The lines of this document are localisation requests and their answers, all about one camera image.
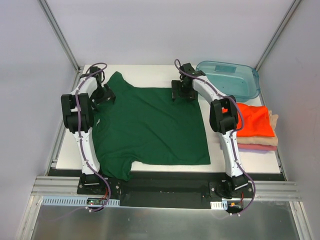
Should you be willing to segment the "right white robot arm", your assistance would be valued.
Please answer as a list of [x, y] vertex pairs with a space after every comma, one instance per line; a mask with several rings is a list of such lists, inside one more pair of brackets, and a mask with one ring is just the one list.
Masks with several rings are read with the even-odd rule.
[[248, 177], [240, 159], [237, 132], [244, 127], [244, 119], [234, 96], [218, 90], [202, 70], [195, 70], [190, 63], [174, 60], [179, 80], [171, 81], [172, 100], [184, 98], [190, 101], [202, 96], [210, 106], [209, 124], [218, 134], [225, 161], [225, 181], [215, 187], [215, 194], [231, 199], [242, 193], [248, 185]]

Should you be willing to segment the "green t shirt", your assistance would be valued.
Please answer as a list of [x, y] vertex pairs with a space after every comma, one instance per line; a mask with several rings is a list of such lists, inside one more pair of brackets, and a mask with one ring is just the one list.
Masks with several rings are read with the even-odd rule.
[[100, 170], [128, 181], [133, 162], [209, 165], [208, 141], [197, 100], [172, 100], [170, 88], [135, 87], [120, 72], [108, 81], [115, 100], [94, 112], [92, 139]]

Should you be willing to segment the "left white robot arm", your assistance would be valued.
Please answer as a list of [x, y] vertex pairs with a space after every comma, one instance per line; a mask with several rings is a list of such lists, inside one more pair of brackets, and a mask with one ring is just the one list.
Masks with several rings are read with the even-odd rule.
[[108, 65], [98, 62], [91, 65], [79, 78], [73, 91], [60, 97], [64, 127], [72, 133], [81, 159], [81, 182], [99, 195], [109, 187], [100, 173], [100, 163], [93, 142], [94, 112], [99, 105], [115, 103], [116, 96], [107, 83], [105, 70]]

